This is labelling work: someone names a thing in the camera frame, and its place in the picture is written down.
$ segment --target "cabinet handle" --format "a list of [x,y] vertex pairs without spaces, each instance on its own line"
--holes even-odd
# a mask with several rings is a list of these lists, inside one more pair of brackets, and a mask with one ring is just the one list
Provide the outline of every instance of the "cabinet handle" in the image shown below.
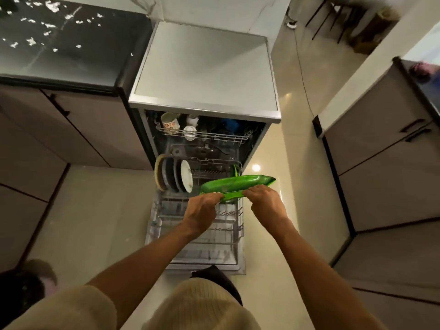
[[402,133],[406,133],[406,132],[408,132],[408,130],[409,130],[411,127],[413,127],[414,125],[417,125],[418,123],[423,123],[424,121],[425,121],[425,119],[417,119],[417,120],[415,120],[414,122],[410,123],[408,126],[405,126],[404,128],[402,128],[402,129],[400,130],[400,132],[402,132]]
[[432,130],[430,128],[424,128],[421,131],[415,132],[412,136],[409,136],[405,139],[405,141],[407,143],[410,143],[411,141],[413,141],[415,138],[417,138],[419,135],[422,135],[423,133],[431,133]]
[[58,111],[65,117],[67,118],[67,116],[70,115],[70,111],[66,111],[64,110],[61,105],[58,104],[58,102],[55,100],[56,99],[56,94],[51,94],[50,97],[51,101],[55,104],[55,107],[58,109]]

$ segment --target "chair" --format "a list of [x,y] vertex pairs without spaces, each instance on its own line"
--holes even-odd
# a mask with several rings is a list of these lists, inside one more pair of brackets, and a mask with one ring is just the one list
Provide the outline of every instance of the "chair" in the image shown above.
[[[351,25],[352,22],[355,21],[359,21],[362,16],[365,14],[366,9],[364,9],[360,4],[358,3],[350,3],[347,2],[346,0],[324,0],[322,2],[322,4],[319,5],[319,7],[317,8],[317,10],[315,11],[315,13],[313,14],[313,16],[309,19],[309,21],[307,22],[307,24],[305,25],[307,27],[307,25],[310,24],[310,22],[313,20],[313,18],[316,16],[316,14],[321,10],[321,8],[324,6],[324,4],[326,4],[326,2],[329,1],[331,3],[333,3],[335,6],[339,6],[339,10],[336,13],[336,16],[333,20],[333,24],[330,28],[330,30],[333,29],[334,24],[336,23],[339,15],[342,13],[342,10],[346,7],[351,8],[350,9],[350,14],[349,14],[349,18],[344,22],[344,26],[342,27],[342,32],[341,35],[339,36],[338,39],[338,44],[340,43],[342,37],[344,36],[344,32],[345,30],[347,30],[347,28],[349,27],[349,25]],[[322,26],[324,25],[325,21],[327,20],[327,18],[330,16],[331,12],[333,11],[333,9],[330,9],[329,13],[327,14],[326,18],[324,19],[324,21],[321,23],[321,25],[319,26],[318,30],[316,31],[316,33],[314,34],[313,39],[315,39],[316,35],[318,34],[318,32],[320,31],[320,29],[322,28]]]

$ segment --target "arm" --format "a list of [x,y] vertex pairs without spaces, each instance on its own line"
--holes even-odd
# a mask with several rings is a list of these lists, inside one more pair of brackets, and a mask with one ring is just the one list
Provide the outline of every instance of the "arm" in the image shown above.
[[98,288],[114,303],[118,328],[142,301],[173,258],[199,237],[216,218],[215,205],[222,194],[190,198],[183,221],[159,238],[99,273],[88,284]]
[[276,191],[258,185],[243,194],[252,202],[255,216],[283,252],[317,330],[384,329],[352,288],[300,236]]

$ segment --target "green tray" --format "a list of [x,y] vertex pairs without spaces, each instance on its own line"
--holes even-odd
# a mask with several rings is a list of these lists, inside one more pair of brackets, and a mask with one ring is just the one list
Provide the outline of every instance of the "green tray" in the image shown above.
[[269,186],[275,181],[276,178],[264,175],[244,175],[216,179],[203,184],[200,187],[200,194],[220,192],[224,195],[222,200],[231,200],[244,197],[242,192],[250,187],[261,184]]

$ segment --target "open dishwasher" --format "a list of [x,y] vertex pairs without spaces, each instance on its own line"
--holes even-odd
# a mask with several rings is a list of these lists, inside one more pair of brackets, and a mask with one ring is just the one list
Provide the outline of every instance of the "open dishwasher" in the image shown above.
[[[281,121],[265,37],[169,22],[154,28],[129,104],[151,165],[161,154],[179,157],[193,177],[190,193],[158,190],[146,244],[183,219],[203,183],[241,175],[270,124]],[[214,264],[245,274],[242,199],[221,201],[216,212],[168,270]]]

